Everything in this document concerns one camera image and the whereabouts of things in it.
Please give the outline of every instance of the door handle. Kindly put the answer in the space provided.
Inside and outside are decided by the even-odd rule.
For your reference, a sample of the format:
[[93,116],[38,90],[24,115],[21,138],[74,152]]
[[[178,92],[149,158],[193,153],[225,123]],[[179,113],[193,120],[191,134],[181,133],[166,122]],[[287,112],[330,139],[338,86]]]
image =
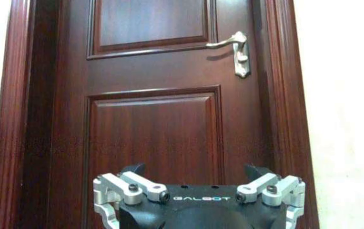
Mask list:
[[206,48],[218,49],[229,44],[233,44],[235,75],[245,78],[250,74],[250,61],[247,57],[249,52],[245,34],[238,31],[229,39],[218,43],[206,43]]

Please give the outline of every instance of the metal clamp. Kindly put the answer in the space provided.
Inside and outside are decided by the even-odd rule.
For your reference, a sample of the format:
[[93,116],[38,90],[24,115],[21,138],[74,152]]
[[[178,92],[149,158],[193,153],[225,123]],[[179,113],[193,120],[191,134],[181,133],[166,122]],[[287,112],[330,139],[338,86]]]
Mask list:
[[229,44],[233,44],[234,50],[234,71],[235,75],[245,78],[250,74],[250,63],[249,63],[249,52],[247,52],[247,42],[245,34],[238,31],[233,36],[218,42],[207,43],[207,49],[218,49]]
[[287,205],[286,227],[294,229],[295,220],[303,215],[306,185],[299,178],[287,176],[262,191],[262,202],[270,206]]
[[142,192],[150,201],[159,203],[167,202],[169,193],[165,185],[151,182],[150,180],[145,179],[133,172],[123,172],[119,178],[126,183],[135,183],[138,187],[142,189]]
[[235,200],[238,203],[253,203],[257,201],[257,196],[267,185],[275,184],[278,181],[277,175],[266,173],[253,182],[237,187]]
[[110,203],[123,200],[127,205],[135,205],[142,200],[142,190],[134,184],[127,184],[113,174],[99,175],[93,180],[93,204],[94,212],[101,215],[103,227],[118,229],[114,208]]

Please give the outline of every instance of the door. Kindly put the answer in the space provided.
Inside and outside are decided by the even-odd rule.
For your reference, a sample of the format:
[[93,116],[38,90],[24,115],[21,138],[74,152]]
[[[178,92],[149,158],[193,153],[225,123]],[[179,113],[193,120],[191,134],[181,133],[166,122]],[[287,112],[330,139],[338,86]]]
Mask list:
[[[250,73],[234,72],[246,34]],[[167,184],[242,184],[269,166],[250,0],[61,1],[47,226],[99,228],[91,179],[134,163]]]

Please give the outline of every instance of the door trim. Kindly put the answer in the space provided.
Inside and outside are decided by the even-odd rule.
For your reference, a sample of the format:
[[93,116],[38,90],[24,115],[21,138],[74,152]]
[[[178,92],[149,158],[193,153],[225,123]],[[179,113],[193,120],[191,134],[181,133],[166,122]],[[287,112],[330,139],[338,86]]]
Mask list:
[[[251,3],[273,170],[305,180],[298,227],[318,228],[294,6],[290,0]],[[12,0],[10,5],[0,91],[0,228],[46,222],[58,4],[63,1]],[[35,133],[45,136],[41,141]]]

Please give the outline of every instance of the lever handle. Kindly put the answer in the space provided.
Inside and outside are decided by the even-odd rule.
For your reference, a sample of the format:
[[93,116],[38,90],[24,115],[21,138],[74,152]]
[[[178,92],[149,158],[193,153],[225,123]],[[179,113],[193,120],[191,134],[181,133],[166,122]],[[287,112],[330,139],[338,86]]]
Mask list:
[[246,42],[246,36],[241,31],[235,32],[231,37],[218,43],[206,43],[207,49],[218,49],[229,44],[237,43],[242,45]]
[[245,78],[250,73],[250,63],[247,58],[246,36],[241,31],[237,31],[231,37],[218,43],[206,43],[207,49],[218,49],[229,44],[233,44],[234,50],[234,71],[235,75]]

